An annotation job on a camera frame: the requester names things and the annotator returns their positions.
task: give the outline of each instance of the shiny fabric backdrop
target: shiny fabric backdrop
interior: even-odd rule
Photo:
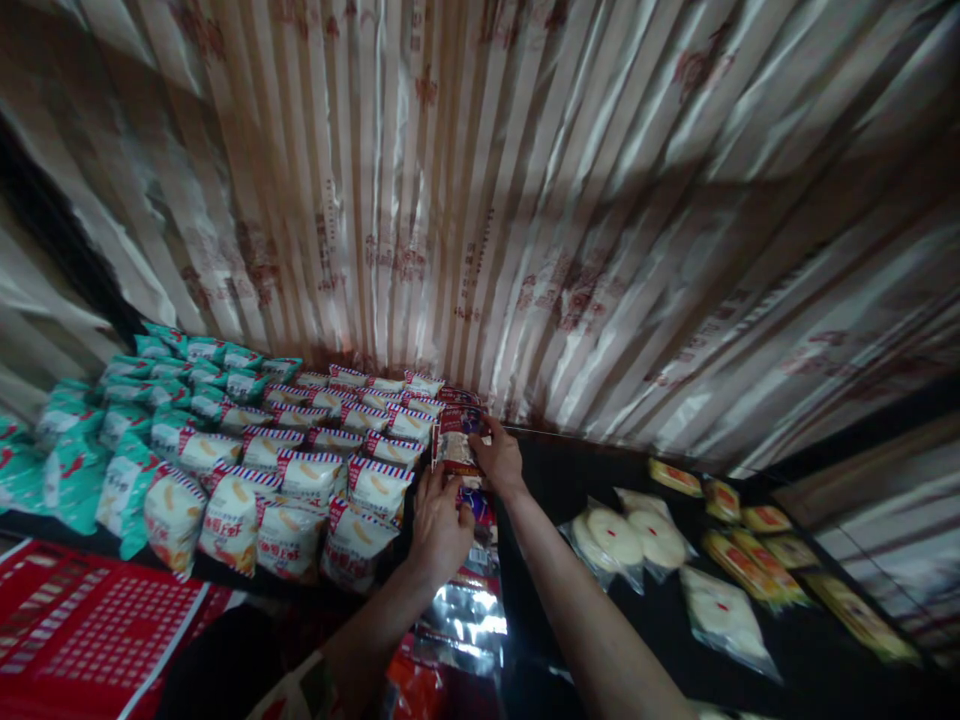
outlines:
[[[3,12],[0,109],[152,320],[734,475],[957,366],[953,3]]]

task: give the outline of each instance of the plastic bag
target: plastic bag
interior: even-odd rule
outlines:
[[[691,567],[680,569],[693,636],[782,685],[743,590]]]

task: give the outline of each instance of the hand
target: hand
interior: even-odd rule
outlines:
[[[457,574],[473,545],[476,520],[469,505],[457,511],[459,487],[459,478],[443,487],[440,463],[431,474],[424,473],[417,488],[413,545],[407,561],[438,590]]]
[[[493,444],[485,445],[477,434],[468,440],[477,454],[480,469],[490,479],[493,489],[504,502],[527,492],[523,482],[523,457],[517,439],[503,429],[496,418],[483,416],[483,421],[493,431]]]

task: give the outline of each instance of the person's left hand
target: person's left hand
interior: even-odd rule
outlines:
[[[417,488],[413,544],[407,561],[440,589],[456,575],[473,544],[473,511],[466,504],[457,511],[460,479],[443,487],[443,463],[424,473]]]

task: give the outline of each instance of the person's right hand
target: person's right hand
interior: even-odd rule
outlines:
[[[472,434],[468,438],[470,447],[477,454],[480,469],[490,479],[494,491],[504,502],[527,492],[523,482],[523,458],[517,439],[503,429],[496,418],[483,416],[483,421],[493,431],[493,444],[486,445],[480,436]]]

